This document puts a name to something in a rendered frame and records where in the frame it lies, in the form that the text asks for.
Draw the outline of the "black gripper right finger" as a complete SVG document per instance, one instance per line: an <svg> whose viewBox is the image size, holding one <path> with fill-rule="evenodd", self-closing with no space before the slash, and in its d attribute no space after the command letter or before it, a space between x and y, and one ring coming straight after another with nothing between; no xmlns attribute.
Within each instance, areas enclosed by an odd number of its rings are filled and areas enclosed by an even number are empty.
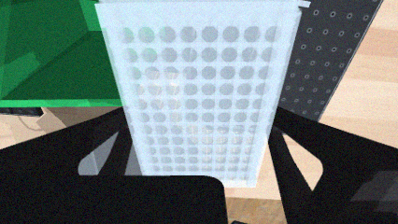
<svg viewBox="0 0 398 224"><path fill-rule="evenodd" d="M282 132L320 160L323 171L313 191ZM267 143L287 224L335 224L345 216L398 216L398 148L279 106Z"/></svg>

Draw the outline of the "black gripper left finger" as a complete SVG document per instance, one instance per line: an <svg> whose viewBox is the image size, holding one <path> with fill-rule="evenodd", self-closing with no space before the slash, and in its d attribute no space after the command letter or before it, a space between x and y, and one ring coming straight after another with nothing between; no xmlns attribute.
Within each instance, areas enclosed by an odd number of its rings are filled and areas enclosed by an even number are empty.
<svg viewBox="0 0 398 224"><path fill-rule="evenodd" d="M0 172L78 175L78 166L118 132L99 175L125 175L133 139L123 106L94 119L0 149Z"/></svg>

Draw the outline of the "green bin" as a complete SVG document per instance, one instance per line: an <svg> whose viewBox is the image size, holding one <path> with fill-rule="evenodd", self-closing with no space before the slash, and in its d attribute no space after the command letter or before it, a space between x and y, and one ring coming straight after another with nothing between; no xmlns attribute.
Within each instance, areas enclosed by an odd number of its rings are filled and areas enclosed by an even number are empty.
<svg viewBox="0 0 398 224"><path fill-rule="evenodd" d="M0 107L122 106L99 0L0 0Z"/></svg>

